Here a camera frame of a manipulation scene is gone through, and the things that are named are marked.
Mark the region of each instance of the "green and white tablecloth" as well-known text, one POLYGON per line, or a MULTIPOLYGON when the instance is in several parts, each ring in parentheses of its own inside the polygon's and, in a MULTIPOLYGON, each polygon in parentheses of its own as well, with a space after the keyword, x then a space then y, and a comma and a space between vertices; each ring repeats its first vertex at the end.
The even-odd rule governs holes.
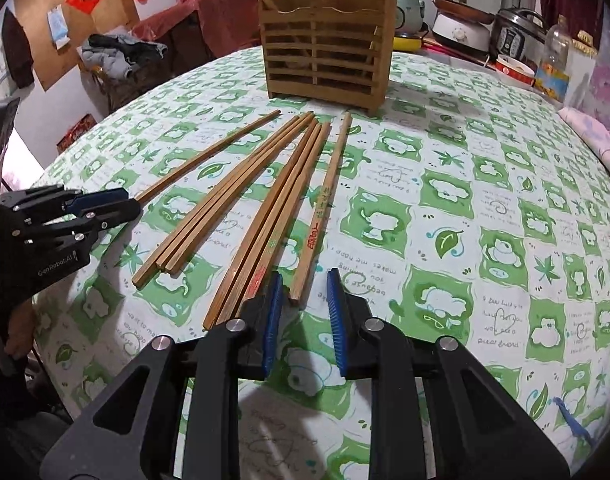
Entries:
MULTIPOLYGON (((242 476, 367 478, 370 387, 346 382, 335 365, 325 300, 332 267, 407 335, 466 343, 576 467, 588 446, 551 399, 562 397, 600 436, 610 415, 610 178, 552 107, 492 74, 394 54, 390 79, 378 118, 354 111, 307 309, 284 310, 270 380, 240 383, 242 476)), ((279 124, 312 109, 333 122, 335 137, 344 108, 268 101, 261 50, 244 50, 117 111, 40 180, 136 195, 275 108, 278 120, 156 197, 138 224, 102 238, 89 266, 40 294, 37 341, 74 416, 154 336, 202 334, 211 298, 294 144, 181 275, 161 274, 138 291, 132 274, 148 253, 279 124)), ((285 240, 279 269, 288 285, 332 149, 333 138, 285 240)))

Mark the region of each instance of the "red tablecloth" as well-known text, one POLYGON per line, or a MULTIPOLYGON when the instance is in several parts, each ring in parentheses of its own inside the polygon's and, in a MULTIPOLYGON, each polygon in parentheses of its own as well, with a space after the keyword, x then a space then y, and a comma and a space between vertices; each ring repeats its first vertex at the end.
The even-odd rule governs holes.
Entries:
POLYGON ((155 41, 192 12, 198 13, 207 46, 216 57, 250 46, 258 36, 256 0, 188 0, 139 22, 132 34, 155 41))

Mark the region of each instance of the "brown pan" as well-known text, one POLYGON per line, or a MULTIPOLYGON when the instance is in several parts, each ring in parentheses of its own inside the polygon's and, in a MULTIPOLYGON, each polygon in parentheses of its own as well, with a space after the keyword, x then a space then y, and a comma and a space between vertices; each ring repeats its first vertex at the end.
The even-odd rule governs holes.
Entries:
POLYGON ((432 2, 434 2, 434 5, 440 12, 453 14, 457 18, 463 18, 470 22, 483 23, 483 25, 491 25, 494 23, 495 15, 475 9, 474 7, 452 2, 451 0, 432 0, 432 2))

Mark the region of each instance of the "silver bolt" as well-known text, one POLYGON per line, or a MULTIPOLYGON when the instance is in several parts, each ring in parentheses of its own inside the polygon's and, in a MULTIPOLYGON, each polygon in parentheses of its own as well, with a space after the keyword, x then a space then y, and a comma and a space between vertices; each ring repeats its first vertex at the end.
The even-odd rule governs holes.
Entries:
POLYGON ((378 319, 377 317, 370 317, 370 319, 365 321, 365 330, 369 330, 370 332, 380 332, 383 330, 384 326, 383 320, 378 319))
POLYGON ((438 341, 438 346, 443 350, 447 350, 448 352, 453 352, 456 348, 458 348, 458 341, 453 337, 441 337, 441 340, 438 341))
POLYGON ((230 332, 240 332, 241 330, 245 330, 246 323, 244 320, 235 317, 234 319, 230 319, 225 325, 225 327, 230 332))
POLYGON ((164 350, 168 348, 172 344, 172 339, 167 337, 166 335, 157 335, 154 339, 152 339, 152 348, 155 350, 164 350))

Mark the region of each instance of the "hand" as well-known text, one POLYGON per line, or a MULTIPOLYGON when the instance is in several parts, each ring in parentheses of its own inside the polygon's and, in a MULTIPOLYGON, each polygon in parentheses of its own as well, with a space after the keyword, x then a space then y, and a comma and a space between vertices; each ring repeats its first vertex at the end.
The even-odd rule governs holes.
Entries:
POLYGON ((36 316, 32 308, 32 300, 24 301, 10 315, 5 353, 14 359, 28 355, 34 344, 35 326, 36 316))

